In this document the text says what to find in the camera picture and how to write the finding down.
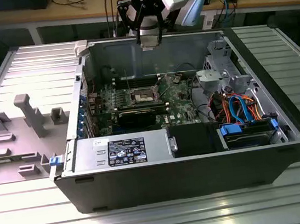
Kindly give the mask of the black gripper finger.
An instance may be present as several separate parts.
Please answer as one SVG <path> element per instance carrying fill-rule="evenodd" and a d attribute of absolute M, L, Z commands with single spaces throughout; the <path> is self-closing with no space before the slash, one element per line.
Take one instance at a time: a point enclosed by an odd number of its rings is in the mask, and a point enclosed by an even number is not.
<path fill-rule="evenodd" d="M 129 8 L 134 8 L 136 14 L 134 20 L 130 19 L 127 15 Z M 138 0 L 120 1 L 117 6 L 118 13 L 122 19 L 123 25 L 126 30 L 133 30 L 136 32 L 136 42 L 141 45 L 140 41 L 140 27 L 144 18 L 144 4 Z"/>
<path fill-rule="evenodd" d="M 152 27 L 154 27 L 155 29 L 153 35 L 156 36 L 156 45 L 161 44 L 162 34 L 165 32 L 165 30 L 168 29 L 170 25 L 169 14 L 169 10 L 164 5 L 153 5 L 151 15 L 149 16 L 149 20 L 151 22 Z"/>

